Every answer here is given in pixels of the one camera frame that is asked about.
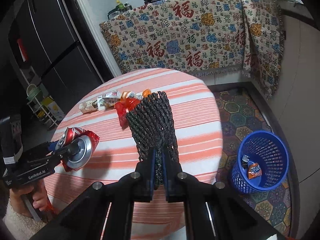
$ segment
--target screw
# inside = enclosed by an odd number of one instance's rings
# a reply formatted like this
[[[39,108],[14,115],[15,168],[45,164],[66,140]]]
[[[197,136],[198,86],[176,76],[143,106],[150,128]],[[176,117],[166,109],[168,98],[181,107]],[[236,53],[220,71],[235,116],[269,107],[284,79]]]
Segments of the screw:
[[[131,178],[133,178],[133,179],[137,179],[137,178],[140,177],[140,173],[137,172],[137,171],[134,171],[134,172],[132,172],[132,173],[130,174],[130,176],[131,176]]]
[[[94,189],[101,189],[102,185],[103,185],[103,184],[102,184],[101,182],[97,181],[97,182],[95,182],[95,183],[92,184],[92,187],[93,187]]]
[[[187,177],[187,174],[185,172],[179,172],[178,173],[178,178],[179,179],[185,179]]]
[[[217,181],[215,184],[214,184],[218,189],[222,189],[226,186],[226,184],[224,184],[222,181]]]

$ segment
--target blue plastic basket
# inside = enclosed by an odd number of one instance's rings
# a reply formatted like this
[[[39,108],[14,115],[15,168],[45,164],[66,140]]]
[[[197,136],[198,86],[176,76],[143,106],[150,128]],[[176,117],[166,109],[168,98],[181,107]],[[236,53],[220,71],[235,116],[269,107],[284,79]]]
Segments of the blue plastic basket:
[[[260,165],[261,176],[248,179],[248,171],[241,166],[243,155],[250,157],[249,165]],[[280,138],[271,132],[256,131],[240,144],[237,161],[232,169],[231,184],[242,193],[273,190],[287,175],[288,167],[288,152]]]

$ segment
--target black refrigerator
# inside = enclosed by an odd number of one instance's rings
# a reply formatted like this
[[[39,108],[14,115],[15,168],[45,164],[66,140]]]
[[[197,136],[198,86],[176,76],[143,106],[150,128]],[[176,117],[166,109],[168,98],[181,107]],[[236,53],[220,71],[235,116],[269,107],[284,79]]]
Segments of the black refrigerator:
[[[18,39],[28,56],[27,63],[21,60]],[[65,114],[86,94],[113,78],[76,0],[24,0],[10,29],[9,42],[17,64],[32,66]]]

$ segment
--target red and white striped tablecloth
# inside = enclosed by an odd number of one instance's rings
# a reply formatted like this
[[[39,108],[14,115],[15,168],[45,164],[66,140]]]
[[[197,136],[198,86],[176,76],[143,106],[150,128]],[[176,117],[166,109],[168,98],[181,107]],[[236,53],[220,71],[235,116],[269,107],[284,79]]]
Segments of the red and white striped tablecloth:
[[[104,83],[81,101],[112,90],[138,93],[147,88],[167,93],[183,171],[210,183],[222,153],[222,132],[215,98],[200,79],[169,69],[138,70]],[[120,127],[113,107],[82,114],[77,104],[58,126],[52,141],[58,140],[67,127],[91,130],[100,142],[84,168],[65,172],[59,165],[55,174],[44,179],[49,198],[59,210],[93,182],[112,183],[134,171],[139,157],[130,128]],[[161,186],[151,203],[135,203],[131,239],[160,239],[183,226],[183,203],[167,203]]]

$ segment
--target black mesh net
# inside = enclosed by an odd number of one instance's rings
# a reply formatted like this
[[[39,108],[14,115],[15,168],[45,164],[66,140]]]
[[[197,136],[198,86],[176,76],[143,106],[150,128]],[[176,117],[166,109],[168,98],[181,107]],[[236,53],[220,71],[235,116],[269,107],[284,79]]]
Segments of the black mesh net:
[[[163,184],[162,154],[164,143],[168,145],[172,161],[179,162],[177,138],[174,132],[172,111],[165,92],[152,93],[127,113],[132,137],[139,153],[139,161],[148,158],[151,147],[156,149],[155,188]]]

